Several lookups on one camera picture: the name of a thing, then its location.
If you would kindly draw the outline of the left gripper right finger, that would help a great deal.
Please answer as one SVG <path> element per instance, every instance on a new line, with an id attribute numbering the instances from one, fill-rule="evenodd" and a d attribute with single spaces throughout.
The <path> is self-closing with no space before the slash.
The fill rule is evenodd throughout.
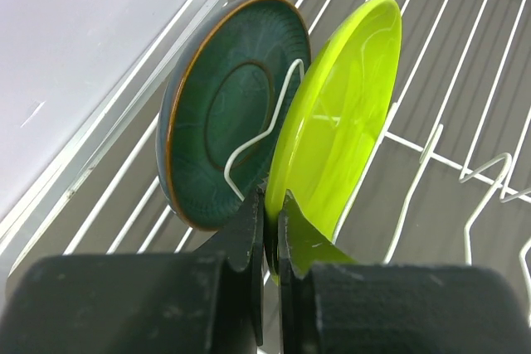
<path id="1" fill-rule="evenodd" d="M 278 218 L 284 353 L 520 353 L 506 280 L 471 266 L 356 264 L 285 195 Z"/>

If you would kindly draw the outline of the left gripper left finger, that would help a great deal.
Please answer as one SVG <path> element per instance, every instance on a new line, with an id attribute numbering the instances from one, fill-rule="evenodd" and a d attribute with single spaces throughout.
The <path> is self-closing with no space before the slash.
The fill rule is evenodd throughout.
<path id="1" fill-rule="evenodd" d="M 7 353 L 254 353 L 263 343 L 264 195 L 191 252 L 56 255 L 4 311 Z"/>

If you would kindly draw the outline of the lime green plate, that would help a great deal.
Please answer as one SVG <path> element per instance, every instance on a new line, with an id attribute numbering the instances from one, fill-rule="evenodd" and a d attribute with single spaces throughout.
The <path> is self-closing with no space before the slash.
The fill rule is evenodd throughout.
<path id="1" fill-rule="evenodd" d="M 285 116 L 265 190 L 265 256 L 278 278 L 277 225 L 286 192 L 326 238 L 382 130 L 401 53 L 395 0 L 368 0 L 326 41 Z"/>

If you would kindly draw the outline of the dark teal plate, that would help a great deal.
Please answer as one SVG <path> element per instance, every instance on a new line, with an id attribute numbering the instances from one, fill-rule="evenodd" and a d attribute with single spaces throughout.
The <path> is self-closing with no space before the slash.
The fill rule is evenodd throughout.
<path id="1" fill-rule="evenodd" d="M 311 62 L 304 18 L 289 0 L 235 0 L 186 40 L 163 95 L 158 179 L 172 211 L 221 229 L 268 176 L 300 86 L 294 61 Z"/>

